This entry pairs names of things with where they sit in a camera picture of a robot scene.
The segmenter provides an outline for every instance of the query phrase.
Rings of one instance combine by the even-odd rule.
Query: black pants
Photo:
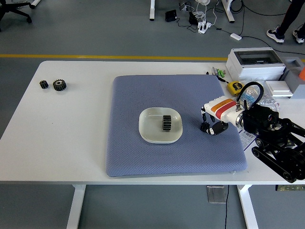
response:
[[[290,4],[286,15],[284,17],[284,20],[280,26],[280,28],[277,30],[277,33],[279,35],[284,35],[291,25],[292,22],[297,18],[299,15],[301,8],[304,4],[305,0],[292,0],[292,3]],[[299,30],[298,36],[305,36],[305,24],[302,26],[302,28]]]

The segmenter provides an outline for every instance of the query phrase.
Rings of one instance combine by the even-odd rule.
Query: chair leg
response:
[[[21,7],[21,6],[29,6],[30,3],[29,2],[24,2],[24,3],[9,3],[9,4],[5,4],[6,7],[8,8],[17,8],[17,7]]]
[[[10,11],[13,12],[13,13],[20,14],[20,15],[22,15],[22,16],[25,16],[25,17],[27,17],[27,18],[30,18],[30,16],[29,16],[28,14],[26,14],[26,13],[20,11],[20,10],[17,10],[17,9],[10,9]]]
[[[4,11],[0,11],[0,21],[3,18],[4,15],[5,15],[5,12]]]

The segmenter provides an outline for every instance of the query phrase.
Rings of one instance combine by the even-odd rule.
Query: office chair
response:
[[[31,5],[29,2],[6,4],[6,0],[0,0],[0,3],[1,3],[1,6],[0,6],[0,21],[3,18],[3,16],[5,15],[5,13],[13,12],[13,13],[20,14],[22,16],[27,17],[27,22],[28,23],[32,22],[32,19],[30,18],[30,16],[28,14],[16,9],[17,7],[27,6],[27,5],[29,5],[31,9],[34,9],[35,6]]]

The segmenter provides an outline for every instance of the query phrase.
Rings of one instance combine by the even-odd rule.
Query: fan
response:
[[[207,4],[210,3],[210,0],[196,0],[196,2],[198,2],[198,3],[200,3],[200,4],[204,5],[204,6],[206,6]]]

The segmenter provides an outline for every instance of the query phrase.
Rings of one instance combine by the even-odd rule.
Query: yellow floor line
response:
[[[125,59],[125,60],[175,60],[175,61],[227,61],[226,57],[187,56],[107,56],[107,55],[43,55],[43,54],[0,54],[0,58],[46,58],[46,59]]]

